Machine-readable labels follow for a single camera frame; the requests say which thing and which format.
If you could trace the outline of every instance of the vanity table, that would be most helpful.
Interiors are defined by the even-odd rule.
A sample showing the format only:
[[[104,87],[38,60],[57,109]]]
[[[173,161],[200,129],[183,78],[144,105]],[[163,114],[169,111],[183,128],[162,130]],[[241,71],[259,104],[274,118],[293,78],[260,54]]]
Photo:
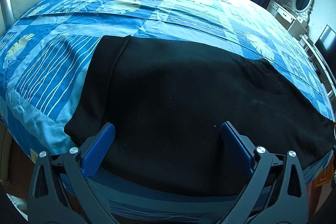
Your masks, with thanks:
[[[287,5],[278,0],[269,0],[269,11],[288,32],[300,40],[307,33],[309,13],[313,0],[291,0]]]

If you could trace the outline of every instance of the ornate white mirror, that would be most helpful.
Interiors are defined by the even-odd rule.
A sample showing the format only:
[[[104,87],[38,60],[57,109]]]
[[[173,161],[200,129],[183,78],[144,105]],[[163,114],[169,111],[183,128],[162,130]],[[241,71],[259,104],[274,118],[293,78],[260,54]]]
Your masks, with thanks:
[[[314,0],[291,0],[288,6],[308,22],[313,1]]]

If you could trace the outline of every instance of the blue gripper pad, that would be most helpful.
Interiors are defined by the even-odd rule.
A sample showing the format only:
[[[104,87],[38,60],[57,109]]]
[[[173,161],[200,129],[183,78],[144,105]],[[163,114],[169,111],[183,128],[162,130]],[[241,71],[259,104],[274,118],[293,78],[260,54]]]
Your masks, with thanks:
[[[95,138],[95,140],[90,144],[85,154],[82,155],[82,174],[85,179],[96,174],[99,165],[111,147],[115,138],[114,125],[106,123],[97,136],[90,138]],[[82,147],[87,145],[86,142],[89,142],[90,138],[84,142]]]
[[[232,158],[236,160],[239,170],[243,175],[253,175],[254,173],[254,149],[250,139],[240,135],[234,127],[225,122],[220,127],[220,135],[225,147],[229,150]]]

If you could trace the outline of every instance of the mirror frame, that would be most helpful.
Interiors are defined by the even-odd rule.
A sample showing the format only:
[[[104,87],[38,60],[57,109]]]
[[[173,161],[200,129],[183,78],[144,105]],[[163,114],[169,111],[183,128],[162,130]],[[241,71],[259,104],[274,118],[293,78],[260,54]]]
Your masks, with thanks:
[[[308,5],[303,9],[303,10],[298,10],[296,8],[296,0],[291,0],[288,3],[288,6],[294,10],[295,12],[297,12],[299,14],[299,16],[301,16],[305,21],[309,20],[309,13],[311,12],[311,6],[313,4],[314,0],[309,0]]]

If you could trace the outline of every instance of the black garment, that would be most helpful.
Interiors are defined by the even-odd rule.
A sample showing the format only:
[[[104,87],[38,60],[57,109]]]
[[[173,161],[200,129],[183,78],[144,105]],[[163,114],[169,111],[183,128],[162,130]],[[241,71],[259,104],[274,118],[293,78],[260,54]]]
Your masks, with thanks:
[[[294,150],[303,169],[335,143],[334,122],[268,61],[196,42],[104,36],[64,131],[81,145],[107,121],[106,170],[191,196],[234,195],[247,182],[221,141],[225,121],[271,153]]]

